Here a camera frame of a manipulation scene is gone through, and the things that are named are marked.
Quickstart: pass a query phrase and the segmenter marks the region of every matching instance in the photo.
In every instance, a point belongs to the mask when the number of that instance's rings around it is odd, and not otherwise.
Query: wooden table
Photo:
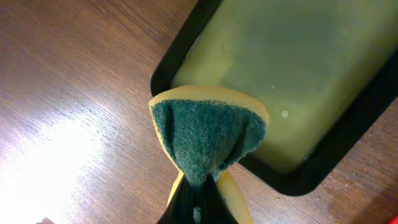
[[[0,222],[155,223],[177,170],[150,76],[194,0],[0,0]],[[303,197],[232,166],[256,223],[398,214],[398,101]]]

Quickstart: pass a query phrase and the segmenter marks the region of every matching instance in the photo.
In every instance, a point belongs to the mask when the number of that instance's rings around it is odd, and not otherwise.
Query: yellow-green liquid
[[[398,1],[224,0],[172,87],[247,93],[271,123],[257,150],[290,172],[398,46]]]

